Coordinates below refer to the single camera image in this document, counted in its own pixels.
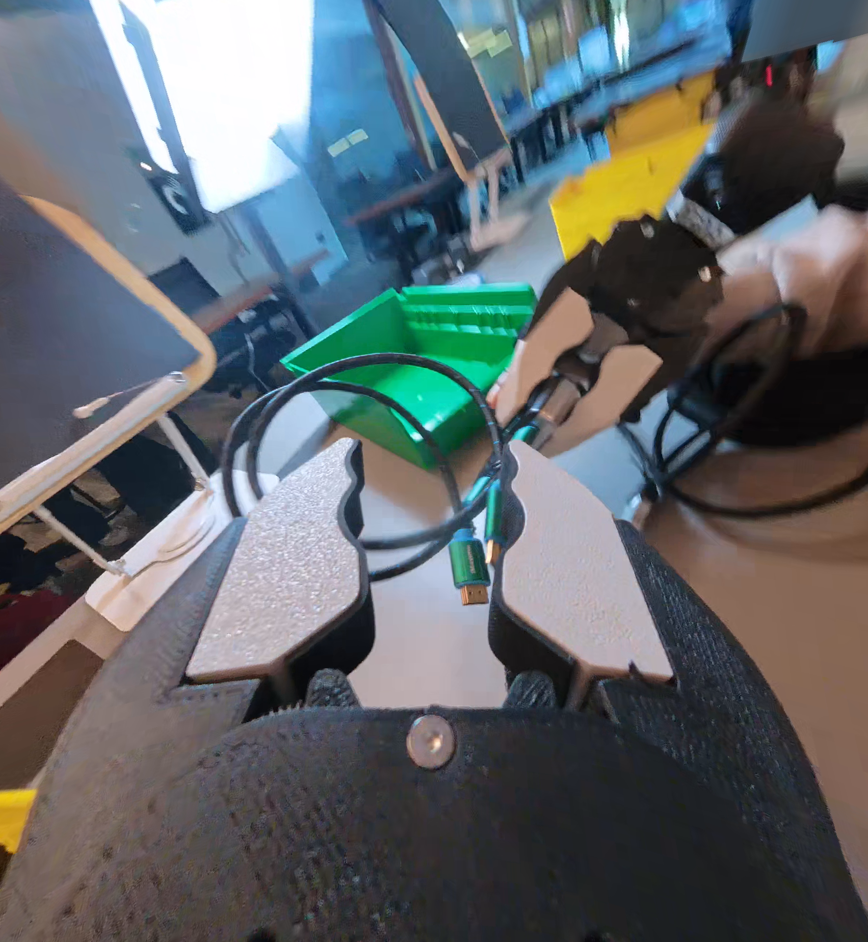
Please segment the red plastic bin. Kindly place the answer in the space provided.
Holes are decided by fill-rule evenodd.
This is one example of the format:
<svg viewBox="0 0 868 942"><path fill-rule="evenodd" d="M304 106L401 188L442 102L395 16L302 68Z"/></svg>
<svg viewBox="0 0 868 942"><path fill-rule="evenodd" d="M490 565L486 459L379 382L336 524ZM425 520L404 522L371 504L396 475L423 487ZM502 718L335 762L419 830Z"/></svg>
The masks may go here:
<svg viewBox="0 0 868 942"><path fill-rule="evenodd" d="M0 595L0 671L77 600L51 590Z"/></svg>

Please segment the green plastic bin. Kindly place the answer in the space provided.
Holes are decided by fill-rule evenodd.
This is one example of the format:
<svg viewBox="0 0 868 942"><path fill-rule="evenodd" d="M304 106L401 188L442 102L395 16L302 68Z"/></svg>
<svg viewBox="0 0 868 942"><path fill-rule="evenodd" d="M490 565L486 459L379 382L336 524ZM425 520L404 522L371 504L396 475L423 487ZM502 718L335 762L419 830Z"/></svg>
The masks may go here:
<svg viewBox="0 0 868 942"><path fill-rule="evenodd" d="M389 289L281 363L300 377L349 357L418 355L446 364L487 393L508 366L535 304L534 289L527 284ZM446 456L485 430L470 397L437 373L413 366L371 366L342 373L338 381L378 390L406 407ZM384 405L347 393L315 392L314 397L346 429L412 465L435 468L421 436Z"/></svg>

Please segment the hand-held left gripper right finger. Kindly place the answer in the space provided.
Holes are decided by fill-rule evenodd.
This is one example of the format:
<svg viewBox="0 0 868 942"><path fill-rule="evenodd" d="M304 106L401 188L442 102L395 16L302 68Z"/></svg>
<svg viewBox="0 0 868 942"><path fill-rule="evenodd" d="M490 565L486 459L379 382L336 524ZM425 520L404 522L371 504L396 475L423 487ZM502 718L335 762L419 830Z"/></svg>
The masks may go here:
<svg viewBox="0 0 868 942"><path fill-rule="evenodd" d="M624 540L592 490L522 441L505 449L502 548L488 643L512 688L543 676L552 703L604 706L604 687L664 698L675 672Z"/></svg>

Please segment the background desk with black legs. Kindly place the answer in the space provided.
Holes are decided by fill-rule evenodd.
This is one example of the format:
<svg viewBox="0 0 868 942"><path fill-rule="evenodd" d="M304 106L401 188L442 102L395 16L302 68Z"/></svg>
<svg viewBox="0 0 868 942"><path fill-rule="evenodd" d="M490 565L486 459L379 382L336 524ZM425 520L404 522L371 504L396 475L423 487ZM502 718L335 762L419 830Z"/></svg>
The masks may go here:
<svg viewBox="0 0 868 942"><path fill-rule="evenodd" d="M681 88L686 71L696 64L699 38L690 33L629 65L622 71L590 77L579 88L545 105L524 105L501 121L511 147L518 184L525 183L526 152L536 150L539 164L567 142L581 138L594 152L593 139L603 135L616 113L664 88Z"/></svg>

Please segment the dark wall sign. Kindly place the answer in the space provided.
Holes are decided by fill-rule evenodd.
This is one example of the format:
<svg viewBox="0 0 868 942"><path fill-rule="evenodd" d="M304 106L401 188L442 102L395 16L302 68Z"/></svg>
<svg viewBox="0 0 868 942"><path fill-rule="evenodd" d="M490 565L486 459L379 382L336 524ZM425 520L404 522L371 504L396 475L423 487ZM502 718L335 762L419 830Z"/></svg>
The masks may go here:
<svg viewBox="0 0 868 942"><path fill-rule="evenodd" d="M141 163L145 181L177 228L185 236L192 236L209 224L209 218L201 204L192 197L180 176L158 166Z"/></svg>

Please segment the person's right forearm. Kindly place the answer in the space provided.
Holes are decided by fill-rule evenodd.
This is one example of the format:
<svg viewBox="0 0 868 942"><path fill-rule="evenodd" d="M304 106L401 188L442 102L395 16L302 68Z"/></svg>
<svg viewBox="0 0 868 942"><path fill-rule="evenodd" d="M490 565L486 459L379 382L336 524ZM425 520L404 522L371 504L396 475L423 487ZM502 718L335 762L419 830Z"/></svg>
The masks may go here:
<svg viewBox="0 0 868 942"><path fill-rule="evenodd" d="M707 344L786 302L807 313L800 358L868 347L868 211L828 206L787 235L735 241L719 263L723 300L707 316Z"/></svg>

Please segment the white desk stand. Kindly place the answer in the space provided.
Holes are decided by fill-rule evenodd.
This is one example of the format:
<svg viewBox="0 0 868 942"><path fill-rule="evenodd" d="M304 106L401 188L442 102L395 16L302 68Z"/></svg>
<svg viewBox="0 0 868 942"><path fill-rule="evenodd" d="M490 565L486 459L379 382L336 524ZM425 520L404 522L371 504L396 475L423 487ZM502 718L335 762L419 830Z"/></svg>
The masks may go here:
<svg viewBox="0 0 868 942"><path fill-rule="evenodd" d="M141 620L226 523L221 473L211 474L204 468L172 415L172 408L197 388L196 377L193 368L168 372L74 408L72 419L81 426L81 438L0 485L0 534L36 512L102 571L86 600L122 632ZM152 424L159 425L187 468L192 492L121 558L106 559L46 511L43 501Z"/></svg>

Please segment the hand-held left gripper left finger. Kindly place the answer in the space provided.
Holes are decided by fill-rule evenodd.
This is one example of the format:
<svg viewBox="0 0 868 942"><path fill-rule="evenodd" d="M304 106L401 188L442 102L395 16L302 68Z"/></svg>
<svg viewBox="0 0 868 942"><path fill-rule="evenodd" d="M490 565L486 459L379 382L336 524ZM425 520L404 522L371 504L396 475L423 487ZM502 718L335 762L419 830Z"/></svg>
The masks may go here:
<svg viewBox="0 0 868 942"><path fill-rule="evenodd" d="M185 571L195 630L185 686L263 684L280 707L344 678L375 638L362 444L340 439L233 520Z"/></svg>

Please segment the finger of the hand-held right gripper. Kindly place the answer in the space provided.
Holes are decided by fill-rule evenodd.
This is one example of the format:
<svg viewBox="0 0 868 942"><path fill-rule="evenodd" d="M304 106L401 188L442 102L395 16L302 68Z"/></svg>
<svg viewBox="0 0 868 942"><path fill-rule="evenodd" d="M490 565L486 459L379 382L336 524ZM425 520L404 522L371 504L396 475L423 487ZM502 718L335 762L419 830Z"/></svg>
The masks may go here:
<svg viewBox="0 0 868 942"><path fill-rule="evenodd" d="M552 433L548 457L562 455L616 426L662 366L663 360L648 347L612 348L602 360L596 382Z"/></svg>
<svg viewBox="0 0 868 942"><path fill-rule="evenodd" d="M496 382L496 421L506 427L527 404L534 389L551 375L558 359L581 347L594 330L586 298L565 288L550 308L535 319Z"/></svg>

